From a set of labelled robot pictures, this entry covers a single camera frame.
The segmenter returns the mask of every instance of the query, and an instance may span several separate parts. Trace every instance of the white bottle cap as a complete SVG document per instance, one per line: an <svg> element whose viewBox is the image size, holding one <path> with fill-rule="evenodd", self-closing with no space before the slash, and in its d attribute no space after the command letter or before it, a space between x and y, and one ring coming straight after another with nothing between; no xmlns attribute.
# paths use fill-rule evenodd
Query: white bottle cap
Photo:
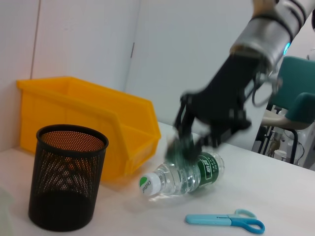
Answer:
<svg viewBox="0 0 315 236"><path fill-rule="evenodd" d="M139 186L141 193L151 196L161 190L161 180L156 173L148 173L140 178Z"/></svg>

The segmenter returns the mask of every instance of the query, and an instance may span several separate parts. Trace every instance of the blue scissors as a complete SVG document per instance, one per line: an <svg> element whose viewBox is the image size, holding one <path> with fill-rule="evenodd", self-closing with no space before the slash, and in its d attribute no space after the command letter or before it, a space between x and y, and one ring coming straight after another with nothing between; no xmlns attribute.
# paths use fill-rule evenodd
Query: blue scissors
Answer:
<svg viewBox="0 0 315 236"><path fill-rule="evenodd" d="M257 220L257 217L248 210L237 209L234 214L229 215L187 215L185 221L191 225L223 225L241 227L250 233L261 235L265 232L264 224ZM257 225L260 229L256 229L251 225Z"/></svg>

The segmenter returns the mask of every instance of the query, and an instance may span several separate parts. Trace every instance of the yellow plastic bin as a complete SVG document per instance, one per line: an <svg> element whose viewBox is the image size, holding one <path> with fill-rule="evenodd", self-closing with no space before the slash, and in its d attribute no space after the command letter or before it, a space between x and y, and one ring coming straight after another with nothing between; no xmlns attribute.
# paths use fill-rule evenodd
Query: yellow plastic bin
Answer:
<svg viewBox="0 0 315 236"><path fill-rule="evenodd" d="M132 174L154 155L161 134L150 101L72 77L20 80L20 146L35 153L36 132L51 124L77 124L109 140L102 181Z"/></svg>

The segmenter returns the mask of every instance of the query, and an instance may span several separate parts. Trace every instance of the water bottle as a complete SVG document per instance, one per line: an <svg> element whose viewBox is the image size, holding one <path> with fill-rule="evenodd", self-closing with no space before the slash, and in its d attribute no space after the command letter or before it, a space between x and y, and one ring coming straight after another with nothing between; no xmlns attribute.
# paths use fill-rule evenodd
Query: water bottle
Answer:
<svg viewBox="0 0 315 236"><path fill-rule="evenodd" d="M222 158L214 152L202 152L195 164L162 163L154 172L143 175L139 186L141 193L146 196L157 193L182 195L218 182L223 173Z"/></svg>

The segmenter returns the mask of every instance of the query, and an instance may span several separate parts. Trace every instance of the white table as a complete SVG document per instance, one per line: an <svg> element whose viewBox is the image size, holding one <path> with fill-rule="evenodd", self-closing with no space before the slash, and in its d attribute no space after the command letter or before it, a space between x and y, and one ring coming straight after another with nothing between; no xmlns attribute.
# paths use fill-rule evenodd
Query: white table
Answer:
<svg viewBox="0 0 315 236"><path fill-rule="evenodd" d="M231 145L217 151L225 161L225 175L213 188L179 197L142 198L141 173L162 161L172 127L160 124L162 139L156 155L129 178L100 186L93 220L70 233L54 233L28 218L33 157L10 149L0 153L0 186L15 198L11 218L16 236L249 236L234 227L191 226L186 214L233 213L245 208L258 216L265 236L315 235L315 172Z"/></svg>

